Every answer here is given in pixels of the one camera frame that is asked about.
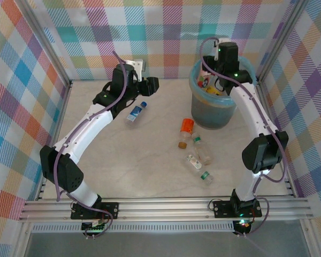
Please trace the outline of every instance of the black mount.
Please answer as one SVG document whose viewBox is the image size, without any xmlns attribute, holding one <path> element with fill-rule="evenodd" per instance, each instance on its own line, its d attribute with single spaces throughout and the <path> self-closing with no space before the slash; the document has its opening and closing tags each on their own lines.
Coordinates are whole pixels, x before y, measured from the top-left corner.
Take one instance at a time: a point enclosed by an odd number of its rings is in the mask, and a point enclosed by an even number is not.
<svg viewBox="0 0 321 257">
<path fill-rule="evenodd" d="M 214 201 L 213 210 L 215 218 L 253 218 L 262 217 L 262 210 L 259 201 L 242 202 L 235 193 L 232 192 L 230 201 Z"/>
<path fill-rule="evenodd" d="M 127 87 L 123 95 L 123 98 L 115 104 L 110 110 L 113 118 L 115 118 L 122 110 L 127 107 L 127 102 L 135 100 L 138 95 L 150 96 L 159 89 L 158 78 L 147 77 L 142 81 L 134 81 L 133 76 L 137 74 L 134 67 L 129 64 L 124 64 L 127 74 Z M 96 95 L 93 99 L 93 104 L 100 104 L 102 106 L 108 106 L 113 103 L 121 94 L 124 87 L 124 75 L 120 64 L 113 70 L 113 78 L 111 82 L 108 82 L 102 91 Z"/>
<path fill-rule="evenodd" d="M 275 134 L 285 149 L 289 140 L 287 132 L 276 131 Z M 282 154 L 273 136 L 263 134 L 252 140 L 241 156 L 245 167 L 254 174 L 262 170 L 272 170 L 282 160 Z"/>
<path fill-rule="evenodd" d="M 252 83 L 252 78 L 248 71 L 239 70 L 238 45 L 234 42 L 219 44 L 219 58 L 217 61 L 214 60 L 214 56 L 204 56 L 203 59 L 209 68 L 224 76 L 232 78 L 239 83 Z M 227 95 L 230 95 L 233 87 L 238 86 L 227 79 L 219 78 L 219 81 L 220 85 L 226 90 Z"/>
<path fill-rule="evenodd" d="M 119 213 L 119 203 L 118 202 L 101 202 L 102 199 L 98 195 L 96 202 L 93 204 L 92 208 L 99 210 L 106 210 L 112 214 L 113 219 L 118 218 Z M 105 220 L 110 218 L 108 214 L 104 214 L 100 211 L 89 210 L 78 203 L 74 203 L 71 206 L 72 212 L 70 219 L 72 220 Z"/>
</svg>

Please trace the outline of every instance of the white floor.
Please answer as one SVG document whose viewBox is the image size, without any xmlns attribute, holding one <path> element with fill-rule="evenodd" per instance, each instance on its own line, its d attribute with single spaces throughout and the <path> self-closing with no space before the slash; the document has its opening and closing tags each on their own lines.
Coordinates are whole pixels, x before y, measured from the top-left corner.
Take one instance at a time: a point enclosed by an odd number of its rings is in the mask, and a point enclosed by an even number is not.
<svg viewBox="0 0 321 257">
<path fill-rule="evenodd" d="M 59 138 L 83 117 L 106 82 L 74 83 Z M 215 158 L 207 166 L 214 181 L 206 186 L 182 164 L 187 151 L 177 146 L 182 119 L 191 117 L 191 98 L 187 79 L 160 80 L 156 94 L 139 96 L 135 104 L 146 101 L 148 106 L 137 126 L 130 129 L 124 124 L 133 105 L 103 129 L 84 152 L 78 166 L 86 183 L 102 198 L 231 195 L 244 173 L 250 172 L 241 159 L 242 150 L 250 142 L 248 129 L 238 110 L 220 130 L 194 126 L 210 143 Z M 271 176 L 280 178 L 279 165 Z M 259 186 L 258 195 L 284 194 L 284 183 L 264 180 Z M 55 196 L 55 186 L 48 182 L 43 198 Z"/>
</svg>

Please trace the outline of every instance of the plastic bottle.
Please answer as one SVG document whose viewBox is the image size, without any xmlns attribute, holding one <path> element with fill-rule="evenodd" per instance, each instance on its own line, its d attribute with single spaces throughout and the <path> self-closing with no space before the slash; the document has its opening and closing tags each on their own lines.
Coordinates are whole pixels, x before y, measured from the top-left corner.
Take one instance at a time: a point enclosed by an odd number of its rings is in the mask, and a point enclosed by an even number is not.
<svg viewBox="0 0 321 257">
<path fill-rule="evenodd" d="M 146 105 L 147 104 L 145 102 L 141 102 L 140 105 L 136 105 L 127 116 L 126 124 L 132 125 L 135 122 L 135 119 L 137 119 L 137 117 L 140 116 L 140 112 L 146 107 Z"/>
<path fill-rule="evenodd" d="M 192 134 L 192 139 L 194 142 L 194 148 L 202 164 L 203 165 L 211 164 L 213 157 L 207 144 L 201 140 L 200 135 L 197 132 Z"/>
<path fill-rule="evenodd" d="M 192 154 L 188 153 L 184 158 L 184 162 L 188 169 L 190 169 L 195 175 L 200 177 L 206 185 L 209 185 L 213 181 L 213 176 L 209 174 L 204 168 L 201 162 Z"/>
<path fill-rule="evenodd" d="M 180 131 L 180 141 L 178 147 L 181 149 L 187 148 L 187 141 L 190 139 L 193 132 L 194 121 L 192 119 L 183 119 L 181 131 Z"/>
</svg>

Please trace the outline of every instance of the checkered backdrop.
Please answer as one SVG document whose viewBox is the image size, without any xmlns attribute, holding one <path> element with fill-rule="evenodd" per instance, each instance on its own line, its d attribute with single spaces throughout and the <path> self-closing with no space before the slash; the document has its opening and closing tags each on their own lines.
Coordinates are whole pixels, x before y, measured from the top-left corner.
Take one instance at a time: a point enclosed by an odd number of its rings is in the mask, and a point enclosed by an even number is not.
<svg viewBox="0 0 321 257">
<path fill-rule="evenodd" d="M 145 60 L 146 77 L 187 78 L 202 41 L 212 35 L 230 37 L 258 67 L 290 0 L 29 3 L 69 77 L 93 80 L 111 78 L 118 63 L 112 50 L 125 59 Z M 211 49 L 212 42 L 205 53 Z"/>
<path fill-rule="evenodd" d="M 274 46 L 276 45 L 279 36 L 281 35 L 281 33 L 283 32 L 284 26 L 286 24 L 286 22 L 288 21 L 288 19 L 290 18 L 290 14 L 291 12 L 294 10 L 295 8 L 295 4 L 298 2 L 299 0 L 291 0 L 289 5 L 287 6 L 284 15 L 282 16 L 282 19 L 275 31 L 275 33 L 272 36 L 272 39 L 270 41 L 270 44 L 266 50 L 266 52 L 264 53 L 264 55 L 261 55 L 262 60 L 260 65 L 258 66 L 258 69 L 256 71 L 256 75 L 260 75 L 260 73 L 263 71 L 264 65 L 266 64 L 266 62 L 269 59 L 269 54 L 271 53 L 271 51 L 273 50 Z"/>
<path fill-rule="evenodd" d="M 41 175 L 65 85 L 13 0 L 0 0 L 0 257 Z"/>
<path fill-rule="evenodd" d="M 289 135 L 289 169 L 321 237 L 321 0 L 309 1 L 264 90 L 276 125 Z"/>
</svg>

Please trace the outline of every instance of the blue bucket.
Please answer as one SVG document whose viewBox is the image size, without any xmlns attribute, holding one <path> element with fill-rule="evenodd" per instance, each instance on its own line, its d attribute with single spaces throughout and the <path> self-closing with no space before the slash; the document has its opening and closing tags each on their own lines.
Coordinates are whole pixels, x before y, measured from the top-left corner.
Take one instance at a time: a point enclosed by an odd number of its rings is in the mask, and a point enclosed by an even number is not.
<svg viewBox="0 0 321 257">
<path fill-rule="evenodd" d="M 230 96 L 214 95 L 199 88 L 197 76 L 201 61 L 198 61 L 189 76 L 192 90 L 192 116 L 194 121 L 205 129 L 216 130 L 224 127 L 232 118 L 236 105 Z"/>
</svg>

